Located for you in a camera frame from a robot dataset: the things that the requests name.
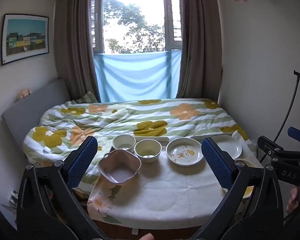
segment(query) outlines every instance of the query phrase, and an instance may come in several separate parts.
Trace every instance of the bowl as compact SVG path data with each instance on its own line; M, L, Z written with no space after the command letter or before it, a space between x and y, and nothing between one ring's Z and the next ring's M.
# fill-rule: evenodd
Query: bowl
M141 161L127 150L114 150L104 155L98 164L100 173L115 184L132 179L141 168Z
M166 154L169 160L180 166L195 165L203 159L201 144L190 138L177 138L168 143Z
M112 147L115 150L127 150L133 153L133 147L136 143L136 139L132 135L122 134L115 137L112 141Z
M254 165L252 162L249 162L249 161L244 160L244 159L235 159L234 161L235 161L235 162L237 162L237 161L243 161L243 162L244 162L246 165L248 165L249 167L255 167L255 165ZM245 198L250 198L250 197L251 197L251 194L252 194L252 190L253 190L253 186L247 187L247 189L246 189L246 191L245 191L245 193L244 193L244 195L243 195L243 199L245 199Z
M152 163L158 160L161 150L161 144L153 139L139 141L134 147L135 154L144 163Z
M242 153L241 144L230 135L220 134L212 137L212 139L221 150L229 153L232 159L238 158Z

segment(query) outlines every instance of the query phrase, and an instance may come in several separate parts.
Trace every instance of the plate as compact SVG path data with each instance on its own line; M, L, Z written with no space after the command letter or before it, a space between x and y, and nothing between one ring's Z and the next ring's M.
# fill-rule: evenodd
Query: plate
M212 137L215 143L219 146L219 148L227 153L232 157L232 159L236 159L242 153L241 144L234 139L233 137L220 134Z
M180 166L191 166L202 160L201 144L190 138L178 138L168 143L169 160Z

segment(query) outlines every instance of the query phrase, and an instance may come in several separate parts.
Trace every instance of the cable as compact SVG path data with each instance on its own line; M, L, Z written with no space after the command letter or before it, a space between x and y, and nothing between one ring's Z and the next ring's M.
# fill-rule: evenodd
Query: cable
M289 106L289 110L287 112L287 115L286 115L286 118L284 119L282 125L281 125L281 128L277 134L277 136L275 137L274 141L275 142L277 140L277 138L279 137L284 125L286 124L286 121L288 119L288 116L290 114L290 111L291 111L291 108L292 108L292 105L293 105L293 102L294 102L294 99L296 98L296 93L297 93L297 89L298 89L298 85L299 85L299 81L300 81L300 75L297 75L297 83L296 83L296 87L294 88L294 93L293 93L293 96L292 96L292 100L291 100L291 103L290 103L290 106Z
M274 139L273 142L276 142L276 140L278 139L280 133L282 132L282 129L283 129L284 125L286 124L286 121L287 121L287 119L288 119L288 116L289 116L289 114L290 114L290 112L291 112L291 109L292 109L292 105L293 105L294 99L296 98L297 89L298 89L298 85L299 85L299 81L300 81L300 73L294 72L294 74L297 75L297 82L296 82L296 86L295 86L295 88L294 88L292 100L291 100L291 103L290 103L290 106L289 106L287 115L286 115L286 117L285 117L285 119L284 119L284 121L283 121L283 123L282 123L282 125L281 125L281 127L280 127L280 130L279 130L279 132L278 132L278 134L277 134L277 136L275 137L275 139ZM263 160L266 158L266 156L267 156L267 154L265 153L265 154L263 155L263 157L260 159L260 163L263 162Z

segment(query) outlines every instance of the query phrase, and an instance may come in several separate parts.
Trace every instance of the brown curtain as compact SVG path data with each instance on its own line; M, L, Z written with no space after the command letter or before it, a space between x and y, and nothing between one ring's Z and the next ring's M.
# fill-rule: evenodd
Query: brown curtain
M91 91L99 100L91 42L91 0L56 0L54 54L60 78L70 97L79 99Z
M217 0L183 0L183 41L177 98L218 101L221 57Z

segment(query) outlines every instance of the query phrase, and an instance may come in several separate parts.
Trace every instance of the striped comforter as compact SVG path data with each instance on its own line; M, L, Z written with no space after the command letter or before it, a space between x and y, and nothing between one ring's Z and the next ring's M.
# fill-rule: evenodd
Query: striped comforter
M55 106L44 113L38 127L24 140L24 152L37 166L64 160L87 136L98 140L98 152L76 190L90 194L97 178L97 164L120 134L167 136L170 140L193 135L238 130L245 132L220 106L208 99L143 100L96 103L92 93L82 99Z

